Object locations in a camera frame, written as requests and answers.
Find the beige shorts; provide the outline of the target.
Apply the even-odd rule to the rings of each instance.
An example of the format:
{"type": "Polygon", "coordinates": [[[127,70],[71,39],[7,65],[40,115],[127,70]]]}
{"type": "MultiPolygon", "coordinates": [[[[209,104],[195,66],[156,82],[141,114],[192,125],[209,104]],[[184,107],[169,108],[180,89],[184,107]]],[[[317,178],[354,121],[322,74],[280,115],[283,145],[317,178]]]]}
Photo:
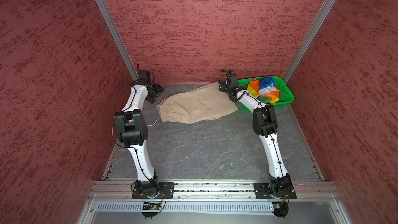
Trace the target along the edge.
{"type": "Polygon", "coordinates": [[[218,83],[163,84],[161,101],[156,106],[157,118],[150,127],[161,122],[194,124],[205,120],[218,120],[238,111],[218,83]]]}

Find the green plastic basket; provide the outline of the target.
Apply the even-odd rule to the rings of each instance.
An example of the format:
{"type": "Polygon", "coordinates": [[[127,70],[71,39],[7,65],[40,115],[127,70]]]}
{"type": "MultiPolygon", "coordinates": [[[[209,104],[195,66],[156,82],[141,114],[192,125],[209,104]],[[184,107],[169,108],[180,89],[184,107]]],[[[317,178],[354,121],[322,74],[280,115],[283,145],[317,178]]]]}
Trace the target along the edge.
{"type": "MultiPolygon", "coordinates": [[[[285,104],[292,103],[293,100],[294,100],[294,95],[292,94],[290,89],[287,87],[287,85],[284,83],[284,81],[282,79],[280,79],[279,77],[277,77],[277,76],[270,76],[270,77],[272,77],[272,78],[274,78],[276,80],[276,87],[280,91],[279,101],[276,104],[270,104],[270,105],[272,105],[274,107],[282,107],[285,104]]],[[[241,79],[241,80],[238,81],[238,83],[239,83],[240,87],[243,87],[245,89],[245,91],[247,93],[249,93],[247,91],[248,84],[253,79],[261,79],[261,78],[264,78],[264,77],[241,79]]],[[[247,94],[245,94],[245,96],[240,99],[240,102],[241,102],[244,110],[247,111],[247,112],[253,112],[255,107],[260,106],[259,105],[260,101],[257,100],[255,97],[253,97],[250,93],[249,93],[249,96],[247,94]]]]}

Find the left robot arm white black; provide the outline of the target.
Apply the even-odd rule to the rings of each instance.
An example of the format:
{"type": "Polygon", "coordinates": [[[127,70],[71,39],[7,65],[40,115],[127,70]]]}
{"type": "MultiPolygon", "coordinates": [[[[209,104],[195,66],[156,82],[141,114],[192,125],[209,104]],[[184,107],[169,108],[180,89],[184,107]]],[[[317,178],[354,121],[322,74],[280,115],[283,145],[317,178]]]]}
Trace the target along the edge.
{"type": "Polygon", "coordinates": [[[117,146],[127,149],[133,158],[137,171],[133,196],[162,199],[159,180],[147,150],[149,131],[142,111],[150,92],[151,82],[147,79],[138,79],[132,84],[125,106],[114,114],[112,137],[116,135],[117,146]]]}

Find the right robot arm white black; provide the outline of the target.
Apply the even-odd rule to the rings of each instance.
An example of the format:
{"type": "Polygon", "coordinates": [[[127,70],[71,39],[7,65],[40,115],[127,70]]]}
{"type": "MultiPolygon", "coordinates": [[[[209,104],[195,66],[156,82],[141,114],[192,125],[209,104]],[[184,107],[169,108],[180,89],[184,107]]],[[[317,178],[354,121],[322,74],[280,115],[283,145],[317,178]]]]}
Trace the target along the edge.
{"type": "Polygon", "coordinates": [[[259,136],[265,150],[269,168],[269,183],[255,184],[258,199],[296,199],[295,188],[284,165],[277,140],[277,118],[275,109],[262,103],[240,86],[232,70],[221,69],[226,74],[225,82],[219,80],[219,90],[225,92],[232,102],[240,102],[252,112],[252,127],[259,136]]]}

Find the multicolour shorts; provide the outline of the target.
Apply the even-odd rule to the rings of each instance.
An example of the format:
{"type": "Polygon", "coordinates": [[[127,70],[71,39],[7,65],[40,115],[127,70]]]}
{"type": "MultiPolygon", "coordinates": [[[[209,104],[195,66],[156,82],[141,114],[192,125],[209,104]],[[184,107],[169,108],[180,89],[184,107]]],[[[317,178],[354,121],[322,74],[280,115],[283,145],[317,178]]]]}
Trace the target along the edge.
{"type": "Polygon", "coordinates": [[[276,80],[272,77],[253,79],[248,84],[247,91],[265,104],[276,104],[280,97],[280,91],[276,87],[276,80]]]}

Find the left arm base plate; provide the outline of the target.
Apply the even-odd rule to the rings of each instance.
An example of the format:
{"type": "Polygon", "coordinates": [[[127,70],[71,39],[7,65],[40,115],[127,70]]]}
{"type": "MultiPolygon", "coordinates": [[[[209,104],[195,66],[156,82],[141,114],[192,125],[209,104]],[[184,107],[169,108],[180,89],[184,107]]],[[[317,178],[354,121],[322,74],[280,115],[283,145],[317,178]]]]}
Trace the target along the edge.
{"type": "Polygon", "coordinates": [[[175,183],[151,183],[138,182],[132,189],[132,199],[172,199],[174,194],[175,183]]]}

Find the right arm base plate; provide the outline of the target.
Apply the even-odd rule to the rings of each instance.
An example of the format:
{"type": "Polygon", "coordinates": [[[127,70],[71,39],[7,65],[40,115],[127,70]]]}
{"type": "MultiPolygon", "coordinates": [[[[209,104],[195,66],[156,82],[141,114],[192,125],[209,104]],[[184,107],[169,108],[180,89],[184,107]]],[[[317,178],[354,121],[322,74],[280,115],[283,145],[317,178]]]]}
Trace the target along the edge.
{"type": "Polygon", "coordinates": [[[276,183],[254,183],[256,199],[266,200],[295,200],[297,199],[292,184],[277,185],[276,183]]]}

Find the left aluminium corner post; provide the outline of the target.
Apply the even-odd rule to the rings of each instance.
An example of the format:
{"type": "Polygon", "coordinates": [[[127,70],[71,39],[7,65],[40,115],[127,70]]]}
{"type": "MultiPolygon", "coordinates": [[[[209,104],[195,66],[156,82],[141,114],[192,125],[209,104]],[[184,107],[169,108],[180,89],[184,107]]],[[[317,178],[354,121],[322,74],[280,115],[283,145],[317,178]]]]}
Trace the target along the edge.
{"type": "Polygon", "coordinates": [[[118,28],[113,20],[113,17],[111,15],[111,12],[105,2],[105,0],[95,0],[99,11],[111,33],[111,36],[119,50],[119,53],[124,61],[124,64],[130,74],[130,77],[132,79],[131,86],[133,85],[134,82],[138,80],[138,72],[136,71],[136,68],[131,60],[130,55],[128,54],[127,48],[122,40],[122,37],[118,31],[118,28]]]}

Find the aluminium corner post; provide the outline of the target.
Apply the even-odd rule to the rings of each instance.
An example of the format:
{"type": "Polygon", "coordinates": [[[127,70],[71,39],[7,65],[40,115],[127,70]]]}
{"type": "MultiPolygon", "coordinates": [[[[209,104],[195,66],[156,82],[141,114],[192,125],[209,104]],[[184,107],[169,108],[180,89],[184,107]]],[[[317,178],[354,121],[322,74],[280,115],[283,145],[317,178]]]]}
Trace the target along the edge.
{"type": "Polygon", "coordinates": [[[316,14],[307,34],[305,35],[301,45],[299,46],[292,62],[290,63],[287,71],[283,76],[283,81],[287,83],[293,72],[297,68],[298,64],[300,63],[301,59],[305,55],[307,49],[309,48],[310,44],[312,43],[314,37],[316,36],[317,32],[319,31],[320,27],[322,26],[324,20],[326,19],[327,15],[329,14],[330,10],[332,9],[333,5],[335,4],[336,0],[324,0],[318,13],[316,14]]]}
{"type": "Polygon", "coordinates": [[[118,31],[118,28],[113,20],[113,17],[111,15],[111,12],[105,2],[105,0],[95,0],[99,11],[111,33],[111,36],[119,50],[119,53],[124,61],[124,64],[130,74],[130,77],[132,79],[131,86],[133,85],[134,82],[138,80],[138,72],[136,71],[136,68],[131,60],[130,55],[128,54],[127,48],[122,40],[122,37],[118,31]]]}

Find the right aluminium corner post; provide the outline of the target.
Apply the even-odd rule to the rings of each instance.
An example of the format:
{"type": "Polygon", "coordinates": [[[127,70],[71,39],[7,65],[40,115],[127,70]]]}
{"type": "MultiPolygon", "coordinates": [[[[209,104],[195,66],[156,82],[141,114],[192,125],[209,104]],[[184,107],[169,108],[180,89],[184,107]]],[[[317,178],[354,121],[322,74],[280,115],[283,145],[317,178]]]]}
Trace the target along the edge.
{"type": "Polygon", "coordinates": [[[309,48],[310,44],[312,43],[314,37],[316,36],[317,32],[319,31],[320,27],[322,26],[324,20],[326,19],[327,15],[329,14],[330,10],[332,9],[333,5],[335,4],[336,0],[324,0],[318,13],[316,14],[307,34],[305,35],[301,45],[299,46],[292,62],[290,63],[287,71],[283,76],[283,81],[287,83],[293,72],[297,68],[298,64],[300,63],[301,59],[305,55],[307,49],[309,48]]]}

